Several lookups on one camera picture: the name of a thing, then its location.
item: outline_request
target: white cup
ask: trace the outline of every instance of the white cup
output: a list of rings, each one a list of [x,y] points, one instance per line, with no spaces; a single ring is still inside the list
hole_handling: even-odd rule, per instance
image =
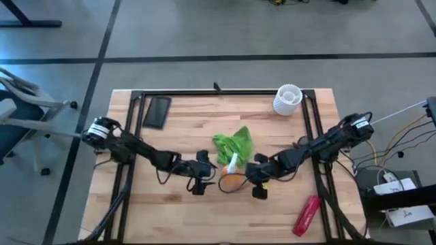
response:
[[[301,100],[301,90],[295,85],[285,84],[277,91],[272,106],[276,113],[282,116],[289,116],[295,112]]]

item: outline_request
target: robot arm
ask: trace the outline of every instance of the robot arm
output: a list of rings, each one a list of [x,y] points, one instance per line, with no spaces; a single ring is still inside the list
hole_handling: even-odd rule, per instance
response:
[[[352,148],[369,140],[374,130],[366,115],[367,113],[346,116],[338,125],[313,141],[305,144],[300,141],[294,147],[278,152],[272,157],[258,154],[255,160],[260,164],[247,164],[245,172],[248,180],[256,185],[253,188],[253,197],[266,199],[267,192],[262,188],[262,183],[268,182],[271,178],[277,179],[294,173],[299,165],[313,155],[323,162],[333,162],[341,148]]]
[[[127,131],[121,130],[117,137],[114,135],[116,129],[121,129],[119,122],[105,117],[96,118],[89,129],[82,133],[82,141],[97,150],[108,149],[111,158],[117,163],[129,164],[130,159],[139,154],[159,171],[194,178],[195,184],[189,189],[194,195],[203,195],[205,188],[213,184],[202,182],[203,178],[209,177],[212,170],[217,168],[209,161],[207,150],[197,152],[197,161],[185,161],[180,153],[157,150]]]

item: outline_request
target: cable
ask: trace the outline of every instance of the cable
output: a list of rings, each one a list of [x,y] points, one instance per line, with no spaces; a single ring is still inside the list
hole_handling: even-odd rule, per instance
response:
[[[207,166],[211,166],[209,163],[204,163],[204,162],[201,162],[201,161],[198,161],[198,162],[201,163],[201,164],[205,164],[205,165],[207,165]],[[192,173],[195,173],[194,170],[192,169],[192,167],[191,167],[190,165],[188,165],[188,164],[185,163],[185,162],[182,162],[182,163],[179,163],[179,164],[175,165],[175,166],[174,166],[174,167],[173,167],[173,168],[168,172],[168,175],[166,176],[166,179],[165,179],[164,181],[161,181],[161,178],[160,178],[160,176],[159,176],[159,170],[156,169],[156,176],[157,176],[157,180],[159,181],[159,183],[160,183],[160,184],[166,184],[166,182],[170,179],[171,175],[174,173],[174,170],[176,170],[176,168],[179,167],[180,165],[186,165],[186,166],[191,170]],[[201,180],[203,180],[203,181],[209,181],[209,180],[212,180],[212,179],[215,177],[216,173],[217,173],[217,170],[216,170],[215,168],[212,167],[212,169],[213,169],[212,176],[209,177],[209,178],[206,178],[206,179],[203,179],[203,178],[202,178]]]
[[[368,222],[365,222],[365,232],[363,233],[363,237],[364,237],[364,238],[367,237],[368,229],[369,229],[369,227],[368,227]]]
[[[413,138],[413,139],[411,139],[411,140],[407,140],[406,142],[403,142],[403,143],[401,143],[401,144],[397,144],[395,147],[405,145],[405,144],[407,144],[407,143],[410,143],[410,142],[412,142],[412,141],[418,139],[419,137],[421,137],[421,136],[423,136],[423,135],[426,135],[426,134],[429,134],[429,133],[432,133],[432,132],[435,132],[435,131],[436,131],[436,130],[430,130],[430,131],[427,131],[427,132],[425,132],[425,133],[421,133],[420,135],[416,136],[415,138]],[[378,153],[383,153],[383,152],[386,152],[386,151],[385,151],[385,150],[379,150],[379,151],[376,151],[375,153],[378,154]],[[353,159],[353,160],[363,159],[363,158],[365,158],[365,157],[367,157],[367,156],[369,156],[369,155],[372,155],[372,154],[373,154],[373,153],[369,153],[369,154],[366,154],[366,155],[361,156],[361,157],[356,157],[356,158]]]
[[[373,143],[371,143],[371,141],[369,141],[369,140],[367,140],[366,143],[371,147],[371,150],[373,151],[373,154],[374,154],[374,164],[378,165],[377,164],[377,153],[375,152],[375,147],[374,147]]]
[[[415,126],[415,127],[413,127],[413,128],[410,128],[403,136],[401,136],[400,137],[400,139],[399,140],[397,140],[396,142],[395,142],[395,144],[391,147],[391,148],[389,148],[389,149],[386,149],[385,150],[385,153],[383,154],[383,155],[381,155],[381,156],[377,156],[377,158],[380,158],[380,157],[384,157],[384,156],[386,156],[387,154],[389,154],[389,152],[395,147],[395,146],[397,146],[398,145],[398,143],[408,134],[408,133],[410,133],[412,130],[414,130],[414,129],[417,129],[417,128],[419,128],[419,127],[423,127],[423,126],[425,126],[425,125],[427,125],[427,124],[429,124],[429,123],[432,123],[433,121],[429,121],[429,122],[426,122],[426,123],[423,123],[423,124],[421,124],[421,125],[418,125],[418,126]],[[362,164],[362,163],[365,163],[365,162],[367,162],[367,161],[370,161],[370,160],[373,160],[374,158],[370,158],[370,159],[367,159],[367,160],[363,160],[363,161],[361,161],[361,162],[359,162],[358,164],[357,164],[357,166],[356,166],[356,168],[360,165],[360,164]]]
[[[93,231],[91,231],[90,229],[87,229],[87,228],[85,228],[85,227],[80,227],[80,228],[82,228],[82,229],[84,229],[85,231],[89,231],[89,232],[93,232]]]
[[[100,166],[100,165],[103,165],[103,164],[105,164],[105,163],[109,163],[109,162],[111,162],[111,161],[112,161],[112,158],[110,158],[109,160],[106,160],[106,161],[102,161],[102,162],[100,162],[100,163],[97,163],[97,164],[94,165],[94,169],[95,169],[96,167]]]
[[[293,180],[293,179],[295,178],[295,176],[297,175],[297,172],[298,172],[298,169],[300,168],[300,165],[301,165],[301,164],[297,165],[297,168],[295,169],[295,172],[294,172],[294,174],[291,176],[291,178],[288,178],[288,179],[286,179],[286,180],[279,179],[279,178],[276,178],[276,177],[274,177],[274,176],[272,176],[271,178],[272,178],[273,180],[277,180],[277,181],[280,181],[280,182],[289,182],[289,181]]]
[[[416,104],[414,104],[414,105],[411,105],[411,106],[408,106],[408,107],[406,107],[406,108],[403,108],[403,109],[399,110],[398,112],[394,112],[394,113],[389,114],[389,115],[387,115],[387,116],[385,116],[385,117],[383,117],[383,118],[377,119],[375,122],[371,123],[371,125],[375,125],[376,123],[380,123],[381,121],[383,121],[383,120],[385,120],[385,119],[388,119],[388,118],[390,118],[390,117],[392,117],[392,116],[395,116],[395,115],[397,115],[397,114],[400,114],[401,112],[404,112],[404,111],[406,111],[406,110],[408,110],[408,109],[410,109],[410,108],[414,108],[415,106],[418,106],[418,105],[420,105],[420,104],[422,104],[422,103],[426,103],[426,102],[427,102],[427,100],[424,100],[424,101],[421,101],[421,102],[416,103]]]
[[[394,173],[392,170],[389,170],[389,169],[387,169],[387,168],[383,168],[382,166],[378,166],[378,165],[367,165],[367,166],[364,166],[364,167],[361,167],[359,170],[359,172],[357,172],[357,174],[354,176],[356,179],[357,179],[357,176],[360,174],[360,173],[362,173],[363,172],[363,170],[364,169],[367,169],[367,168],[369,168],[369,167],[377,167],[377,168],[380,168],[380,169],[384,169],[385,171],[388,171],[388,172],[390,172],[397,180],[399,180],[400,178],[397,176],[397,174],[396,173]],[[403,189],[403,190],[405,190],[405,188],[404,188],[404,186],[403,186],[403,183],[400,181],[400,184],[401,184],[401,188]]]
[[[171,177],[171,175],[172,175],[172,173],[174,172],[174,170],[176,170],[176,168],[177,167],[180,167],[181,165],[186,165],[187,167],[189,167],[189,168],[191,168],[191,166],[189,166],[188,164],[186,164],[186,163],[179,163],[179,164],[177,164],[177,165],[175,165],[169,172],[168,172],[168,175],[166,176],[166,179],[162,182],[161,181],[161,178],[160,178],[160,176],[159,176],[159,170],[157,170],[157,168],[156,168],[156,177],[157,177],[157,180],[159,181],[159,184],[166,184],[166,182],[168,182],[168,180],[170,179],[170,177]]]
[[[188,183],[186,184],[186,191],[188,191],[188,192],[191,192],[191,191],[193,190],[193,186],[192,186],[192,188],[189,188],[189,185],[191,184],[192,179],[193,179],[193,178],[190,177]]]
[[[423,140],[423,141],[421,141],[421,142],[418,142],[418,143],[415,144],[414,146],[408,146],[408,147],[406,147],[406,148],[404,148],[404,149],[402,149],[402,150],[397,151],[396,153],[392,153],[392,155],[390,155],[390,157],[388,157],[388,158],[383,162],[383,166],[386,166],[386,162],[387,162],[389,159],[391,159],[394,155],[396,155],[398,152],[402,152],[402,151],[407,150],[407,149],[415,148],[415,147],[417,147],[417,146],[419,146],[419,145],[421,145],[421,144],[423,144],[423,143],[429,141],[429,140],[430,140],[434,135],[436,135],[436,133],[433,133],[433,134],[430,135],[426,140]]]
[[[367,121],[370,122],[373,119],[373,113],[372,112],[365,112],[363,114],[363,116],[366,117],[366,115],[368,115],[368,114],[369,114],[369,118],[367,119]]]
[[[429,122],[426,122],[426,123],[423,123],[423,124],[421,124],[421,125],[418,125],[418,126],[416,126],[416,127],[413,127],[413,128],[411,128],[411,129],[409,129],[409,130],[407,130],[407,132],[403,135],[403,136],[401,136],[396,142],[395,142],[395,144],[392,146],[392,147],[394,147],[394,146],[396,146],[402,139],[404,139],[404,137],[406,137],[406,135],[410,132],[410,131],[412,131],[412,130],[414,130],[414,129],[417,129],[417,128],[419,128],[419,127],[423,127],[423,126],[425,126],[425,125],[427,125],[427,124],[430,124],[430,123],[433,123],[433,121],[429,121]]]
[[[245,178],[245,180],[240,184],[240,186],[239,186],[238,188],[236,188],[236,189],[234,189],[234,190],[231,190],[231,191],[225,191],[225,190],[223,190],[222,187],[221,187],[221,181],[222,181],[226,176],[231,176],[231,175],[245,176],[245,174],[240,174],[240,173],[225,174],[225,175],[221,176],[221,177],[219,178],[219,180],[218,180],[218,189],[219,189],[220,191],[222,191],[222,192],[224,192],[224,193],[227,193],[227,194],[235,193],[235,192],[241,190],[241,188],[244,186],[244,184],[247,183],[247,181],[248,181],[248,178]]]
[[[342,155],[344,155],[346,158],[348,158],[348,160],[350,160],[352,162],[353,172],[356,172],[356,167],[355,167],[356,166],[356,162],[351,157],[349,157],[347,154],[345,154],[342,150],[339,150],[339,152]]]
[[[400,129],[399,131],[397,131],[397,133],[394,134],[394,136],[392,137],[392,139],[390,139],[388,146],[386,147],[386,150],[389,149],[391,143],[394,141],[395,137],[397,135],[399,135],[400,133],[402,133],[404,130],[406,130],[408,127],[414,125],[415,123],[417,123],[418,121],[420,121],[421,119],[423,119],[426,116],[426,114],[420,116],[419,118],[413,120],[411,123],[409,123],[408,125],[406,125],[405,127],[403,127],[402,129]]]
[[[356,183],[357,187],[359,187],[359,184],[357,183],[357,180],[354,178],[354,175],[348,170],[348,168],[346,168],[346,166],[344,166],[344,164],[342,164],[340,161],[336,160],[336,162],[347,171],[347,173],[353,178],[354,182]]]

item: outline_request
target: red object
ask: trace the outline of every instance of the red object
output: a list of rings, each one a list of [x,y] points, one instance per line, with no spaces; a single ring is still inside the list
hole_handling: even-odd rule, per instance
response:
[[[292,229],[292,233],[297,236],[302,236],[304,233],[306,233],[313,220],[313,217],[315,216],[316,210],[320,208],[320,205],[321,199],[318,196],[310,196],[306,201],[306,204],[302,209],[294,228]]]

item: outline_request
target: electronic device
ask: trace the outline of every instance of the electronic device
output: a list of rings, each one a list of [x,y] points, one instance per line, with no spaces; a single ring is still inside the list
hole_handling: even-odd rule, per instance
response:
[[[168,111],[170,110],[170,105],[170,97],[153,97],[142,126],[154,129],[163,129]]]

